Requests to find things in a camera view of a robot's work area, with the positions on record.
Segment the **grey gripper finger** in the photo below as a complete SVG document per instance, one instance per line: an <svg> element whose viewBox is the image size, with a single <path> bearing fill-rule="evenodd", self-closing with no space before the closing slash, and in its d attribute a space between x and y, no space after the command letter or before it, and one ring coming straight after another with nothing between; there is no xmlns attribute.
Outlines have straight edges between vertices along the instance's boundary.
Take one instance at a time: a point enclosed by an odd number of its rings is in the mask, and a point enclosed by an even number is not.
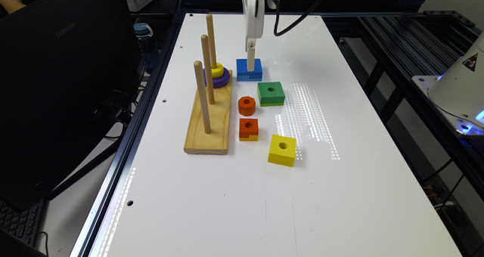
<svg viewBox="0 0 484 257"><path fill-rule="evenodd" d="M255 68L256 39L247 39L247 70Z"/></svg>

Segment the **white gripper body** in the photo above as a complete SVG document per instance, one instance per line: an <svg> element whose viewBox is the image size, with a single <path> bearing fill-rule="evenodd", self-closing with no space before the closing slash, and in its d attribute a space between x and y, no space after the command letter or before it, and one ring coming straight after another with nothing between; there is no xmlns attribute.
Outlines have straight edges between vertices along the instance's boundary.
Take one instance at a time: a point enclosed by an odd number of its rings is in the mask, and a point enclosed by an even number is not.
<svg viewBox="0 0 484 257"><path fill-rule="evenodd" d="M275 10L278 0L242 0L248 41L260 39L263 34L265 6Z"/></svg>

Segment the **person forearm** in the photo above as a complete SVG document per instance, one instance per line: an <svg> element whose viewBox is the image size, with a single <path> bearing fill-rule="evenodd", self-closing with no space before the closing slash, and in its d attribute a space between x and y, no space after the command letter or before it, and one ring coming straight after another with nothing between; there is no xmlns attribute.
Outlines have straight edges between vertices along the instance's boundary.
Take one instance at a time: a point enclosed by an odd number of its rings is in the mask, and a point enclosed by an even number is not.
<svg viewBox="0 0 484 257"><path fill-rule="evenodd" d="M25 7L25 4L21 0L0 0L1 6L9 13L12 14L15 11Z"/></svg>

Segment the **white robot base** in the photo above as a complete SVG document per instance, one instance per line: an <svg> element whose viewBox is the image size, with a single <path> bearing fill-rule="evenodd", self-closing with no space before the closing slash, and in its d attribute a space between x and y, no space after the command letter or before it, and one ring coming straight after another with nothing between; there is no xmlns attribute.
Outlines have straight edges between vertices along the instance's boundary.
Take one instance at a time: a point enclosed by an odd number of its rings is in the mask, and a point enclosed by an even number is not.
<svg viewBox="0 0 484 257"><path fill-rule="evenodd" d="M483 136L483 36L441 76L414 76L412 81L457 134Z"/></svg>

